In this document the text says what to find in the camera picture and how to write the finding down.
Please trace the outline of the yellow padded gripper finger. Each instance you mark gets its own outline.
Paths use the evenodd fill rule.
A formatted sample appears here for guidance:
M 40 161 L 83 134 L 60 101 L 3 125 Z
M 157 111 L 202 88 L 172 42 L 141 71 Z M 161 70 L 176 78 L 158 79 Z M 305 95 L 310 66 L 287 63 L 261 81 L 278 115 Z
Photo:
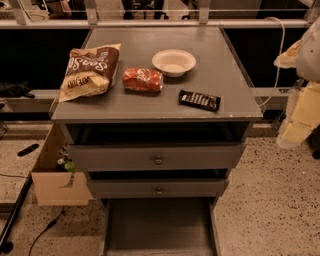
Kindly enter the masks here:
M 292 89 L 285 114 L 276 143 L 290 149 L 299 146 L 320 125 L 320 84 L 309 82 L 306 87 Z
M 281 53 L 274 61 L 274 65 L 279 68 L 295 68 L 297 62 L 297 52 L 301 41 L 292 44 L 285 52 Z

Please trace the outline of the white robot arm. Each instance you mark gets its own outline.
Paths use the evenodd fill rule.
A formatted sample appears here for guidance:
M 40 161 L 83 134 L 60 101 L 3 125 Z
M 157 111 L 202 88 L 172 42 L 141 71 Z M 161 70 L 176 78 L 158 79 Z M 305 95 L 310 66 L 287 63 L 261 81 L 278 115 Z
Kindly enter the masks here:
M 295 68 L 298 77 L 307 82 L 305 87 L 291 90 L 276 139 L 279 147 L 289 149 L 299 146 L 320 125 L 320 17 L 274 65 Z

